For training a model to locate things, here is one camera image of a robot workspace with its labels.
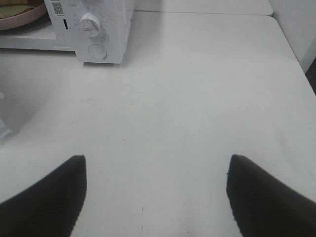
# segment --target microwave knob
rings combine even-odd
[[[96,37],[101,33],[102,22],[97,15],[86,13],[81,17],[79,27],[86,36]]]

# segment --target round button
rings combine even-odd
[[[107,51],[102,45],[92,44],[89,46],[89,53],[92,57],[97,59],[104,59],[107,57]]]
[[[79,22],[81,32],[88,37],[96,37],[101,32],[102,22],[100,17],[92,13],[84,14]]]

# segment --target white appliance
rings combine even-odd
[[[0,47],[75,51],[81,62],[121,63],[134,2],[44,0],[50,19],[0,31]]]

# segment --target table surface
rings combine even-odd
[[[272,16],[269,0],[136,0],[135,10]]]
[[[316,98],[271,17],[136,12],[121,65],[0,53],[0,201],[84,154],[74,237],[241,236],[232,154],[316,200]]]

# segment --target qr code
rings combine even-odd
[[[63,8],[61,7],[61,3],[60,2],[52,2],[52,3],[53,3],[55,14],[63,15],[64,12],[63,12]]]

